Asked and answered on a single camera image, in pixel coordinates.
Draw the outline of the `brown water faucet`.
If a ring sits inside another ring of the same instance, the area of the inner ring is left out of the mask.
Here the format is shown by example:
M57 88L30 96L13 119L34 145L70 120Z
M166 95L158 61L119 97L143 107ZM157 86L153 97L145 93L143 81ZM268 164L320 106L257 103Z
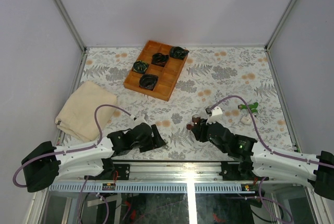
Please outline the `brown water faucet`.
M200 115L194 114L192 116L191 122L186 125L186 129L187 130L192 130L195 126L198 125L198 123L200 123L200 121L201 121Z

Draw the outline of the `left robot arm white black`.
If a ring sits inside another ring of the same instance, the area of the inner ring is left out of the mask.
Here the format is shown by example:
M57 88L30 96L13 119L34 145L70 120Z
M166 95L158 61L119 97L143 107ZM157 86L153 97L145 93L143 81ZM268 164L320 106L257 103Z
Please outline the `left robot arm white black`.
M56 181L84 176L106 180L114 173L113 157L126 155L133 149L146 152L165 145L156 125L146 123L76 146L55 147L51 142L43 142L21 162L26 188L33 193Z

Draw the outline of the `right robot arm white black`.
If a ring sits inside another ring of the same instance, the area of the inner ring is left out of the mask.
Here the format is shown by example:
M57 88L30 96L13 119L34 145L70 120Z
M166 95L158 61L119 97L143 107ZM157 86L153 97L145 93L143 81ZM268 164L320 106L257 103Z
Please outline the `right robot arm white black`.
M333 154L303 154L265 147L254 138L233 134L220 123L208 124L201 119L188 124L195 139L210 142L222 153L239 162L238 174L243 179L274 178L297 183L314 190L326 199L333 199Z

